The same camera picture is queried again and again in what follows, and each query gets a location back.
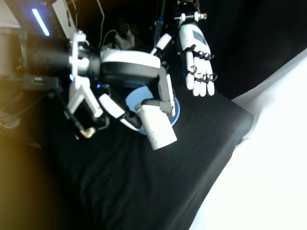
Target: black tablecloth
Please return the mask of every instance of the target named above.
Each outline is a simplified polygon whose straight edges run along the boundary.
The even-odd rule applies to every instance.
[[[252,115],[219,93],[196,98],[181,86],[177,98],[178,141],[157,151],[147,137],[115,121],[83,146],[57,103],[50,102],[50,156],[68,198],[80,201],[97,229],[189,229],[236,144],[251,128]]]

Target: blue bowl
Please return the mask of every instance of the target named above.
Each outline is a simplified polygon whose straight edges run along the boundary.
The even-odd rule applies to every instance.
[[[153,98],[152,93],[148,89],[147,86],[143,86],[140,88],[135,89],[132,91],[128,97],[126,98],[126,104],[129,107],[129,109],[133,112],[135,112],[135,107],[140,104],[145,99],[151,99]],[[174,98],[175,101],[175,109],[176,109],[176,115],[174,117],[168,117],[169,121],[171,122],[172,126],[177,122],[179,116],[180,116],[180,104],[177,98]],[[142,126],[139,130],[139,133],[146,135],[146,131],[144,129],[144,126]]]

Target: green wire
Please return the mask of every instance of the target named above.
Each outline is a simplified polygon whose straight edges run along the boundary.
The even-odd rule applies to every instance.
[[[162,7],[162,13],[161,13],[162,16],[164,15],[164,9],[165,9],[165,0],[163,0],[163,7]]]

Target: blue light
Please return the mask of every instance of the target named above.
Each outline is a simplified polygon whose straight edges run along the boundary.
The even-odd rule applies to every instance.
[[[39,24],[40,27],[42,28],[44,34],[45,34],[46,36],[50,36],[50,33],[49,33],[47,27],[45,26],[45,23],[43,22],[42,17],[39,15],[37,9],[32,9],[32,13],[34,14],[34,16],[35,16],[35,18],[36,18],[38,24]]]

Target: white robotic hand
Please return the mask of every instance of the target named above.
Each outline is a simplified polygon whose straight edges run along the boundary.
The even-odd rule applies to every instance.
[[[182,59],[186,64],[184,77],[187,88],[193,90],[194,96],[213,96],[217,75],[213,73],[210,63],[213,55],[202,31],[195,24],[184,24],[180,27],[179,39]]]

